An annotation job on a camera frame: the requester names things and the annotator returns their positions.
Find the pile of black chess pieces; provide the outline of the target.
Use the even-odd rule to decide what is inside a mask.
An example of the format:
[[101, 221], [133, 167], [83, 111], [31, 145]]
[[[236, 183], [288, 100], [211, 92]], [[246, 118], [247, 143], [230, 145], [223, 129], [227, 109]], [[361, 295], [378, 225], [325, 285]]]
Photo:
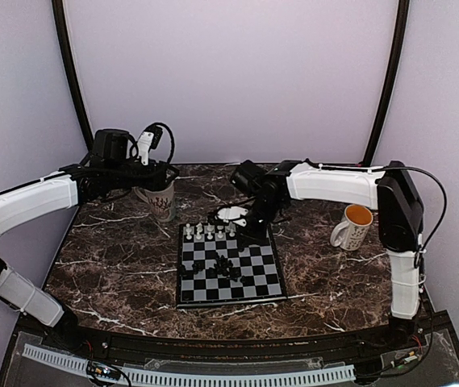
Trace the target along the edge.
[[229, 281], [240, 281], [244, 275], [240, 267], [236, 267], [231, 260], [218, 253], [213, 255], [215, 262], [207, 266], [202, 261], [195, 261], [190, 268], [181, 264], [178, 275], [181, 279], [193, 279], [195, 276], [204, 273], [206, 279], [226, 279]]

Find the black grey chess board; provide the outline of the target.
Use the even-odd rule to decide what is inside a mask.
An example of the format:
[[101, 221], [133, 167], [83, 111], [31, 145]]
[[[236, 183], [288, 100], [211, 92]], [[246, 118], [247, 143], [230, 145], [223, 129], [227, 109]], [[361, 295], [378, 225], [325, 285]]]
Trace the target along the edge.
[[274, 237], [240, 248], [229, 227], [213, 232], [204, 224], [178, 228], [176, 307], [203, 308], [287, 299]]

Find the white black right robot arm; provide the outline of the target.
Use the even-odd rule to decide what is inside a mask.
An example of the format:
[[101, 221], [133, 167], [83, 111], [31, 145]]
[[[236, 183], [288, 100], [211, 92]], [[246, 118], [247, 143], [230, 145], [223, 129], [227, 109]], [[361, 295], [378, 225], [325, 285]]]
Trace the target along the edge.
[[390, 259], [392, 296], [388, 327], [382, 342], [399, 350], [412, 339], [424, 291], [424, 204], [400, 161], [362, 167], [284, 160], [270, 170], [246, 160], [230, 182], [247, 201], [210, 212], [216, 226], [234, 223], [240, 248], [264, 242], [276, 217], [291, 201], [323, 200], [363, 206], [378, 214], [378, 234]]

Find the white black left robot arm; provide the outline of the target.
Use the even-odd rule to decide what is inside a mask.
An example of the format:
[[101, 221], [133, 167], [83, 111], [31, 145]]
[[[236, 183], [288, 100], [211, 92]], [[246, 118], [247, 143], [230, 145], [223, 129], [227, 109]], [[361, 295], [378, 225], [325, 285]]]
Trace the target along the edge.
[[[109, 201], [116, 191], [163, 189], [178, 175], [174, 151], [173, 132], [164, 123], [150, 124], [138, 137], [121, 129], [99, 130], [81, 163], [0, 192], [0, 237], [57, 211]], [[68, 352], [84, 346], [76, 315], [1, 257], [0, 299], [53, 329], [53, 338]]]

